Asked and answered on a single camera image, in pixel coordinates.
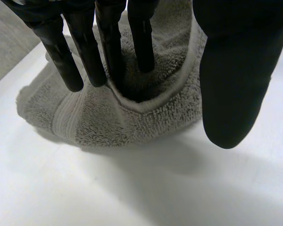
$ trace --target towel fold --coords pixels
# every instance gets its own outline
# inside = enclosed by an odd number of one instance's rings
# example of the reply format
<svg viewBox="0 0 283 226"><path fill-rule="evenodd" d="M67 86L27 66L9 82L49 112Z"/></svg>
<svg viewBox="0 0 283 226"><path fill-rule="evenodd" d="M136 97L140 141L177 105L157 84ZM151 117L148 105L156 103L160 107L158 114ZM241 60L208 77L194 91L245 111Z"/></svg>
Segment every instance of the towel fold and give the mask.
<svg viewBox="0 0 283 226"><path fill-rule="evenodd" d="M194 18L191 0L161 0L151 24L154 71L139 72L124 14L119 27L127 69L121 87L109 80L107 86L94 88L67 37L84 80L83 90L68 91L49 59L45 69L20 91L18 114L36 128L78 145L105 147L144 144L199 120L199 66L206 36ZM100 43L96 27L94 33Z"/></svg>

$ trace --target gray towel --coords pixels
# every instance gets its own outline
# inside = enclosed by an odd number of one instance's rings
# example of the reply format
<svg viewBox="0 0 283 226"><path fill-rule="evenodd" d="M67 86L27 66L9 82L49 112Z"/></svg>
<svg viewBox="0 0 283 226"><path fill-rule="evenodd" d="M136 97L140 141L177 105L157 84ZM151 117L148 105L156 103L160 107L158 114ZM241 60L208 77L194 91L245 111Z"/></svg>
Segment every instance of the gray towel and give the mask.
<svg viewBox="0 0 283 226"><path fill-rule="evenodd" d="M37 129L78 145L105 147L143 144L199 120L199 66L206 36L194 18L191 0L161 0L151 23L154 71L139 72L124 14L120 31L127 64L125 89L118 90L111 80L107 86L92 87L74 43L67 37L85 87L78 93L68 91L49 60L20 91L18 114ZM100 43L96 27L94 33Z"/></svg>

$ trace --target folded towel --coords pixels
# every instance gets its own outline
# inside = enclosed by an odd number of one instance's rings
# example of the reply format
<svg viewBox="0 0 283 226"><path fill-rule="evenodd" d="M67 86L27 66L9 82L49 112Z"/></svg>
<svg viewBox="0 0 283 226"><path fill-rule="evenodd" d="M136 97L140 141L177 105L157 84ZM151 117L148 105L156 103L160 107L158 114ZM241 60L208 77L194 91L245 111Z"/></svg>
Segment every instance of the folded towel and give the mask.
<svg viewBox="0 0 283 226"><path fill-rule="evenodd" d="M18 114L36 128L81 146L143 144L199 120L199 66L206 36L194 18L191 0L161 0L151 23L154 71L139 72L124 14L119 25L127 65L122 88L110 79L107 86L92 87L74 43L67 37L85 83L83 90L68 91L49 60L20 91ZM100 43L96 27L94 33Z"/></svg>

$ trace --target white table surface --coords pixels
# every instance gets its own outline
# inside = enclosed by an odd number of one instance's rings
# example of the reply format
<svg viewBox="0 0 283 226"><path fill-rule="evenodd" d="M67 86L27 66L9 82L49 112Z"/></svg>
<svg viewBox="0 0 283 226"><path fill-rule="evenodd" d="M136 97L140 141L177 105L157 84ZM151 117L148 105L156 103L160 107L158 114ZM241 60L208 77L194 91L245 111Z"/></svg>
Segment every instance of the white table surface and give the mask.
<svg viewBox="0 0 283 226"><path fill-rule="evenodd" d="M40 136L15 99L44 55L40 44L0 82L0 226L283 226L283 53L232 150L210 143L201 122L137 148Z"/></svg>

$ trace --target black padded finger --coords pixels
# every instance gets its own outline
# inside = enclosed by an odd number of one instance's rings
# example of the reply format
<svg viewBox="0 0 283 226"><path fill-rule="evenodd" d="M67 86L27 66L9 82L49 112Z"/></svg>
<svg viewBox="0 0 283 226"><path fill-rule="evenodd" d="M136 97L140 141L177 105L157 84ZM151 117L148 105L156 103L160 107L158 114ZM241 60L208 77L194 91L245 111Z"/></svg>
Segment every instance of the black padded finger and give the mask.
<svg viewBox="0 0 283 226"><path fill-rule="evenodd" d="M213 143L233 148L251 130L282 51L283 1L195 0L193 8L208 36L200 64L204 128Z"/></svg>

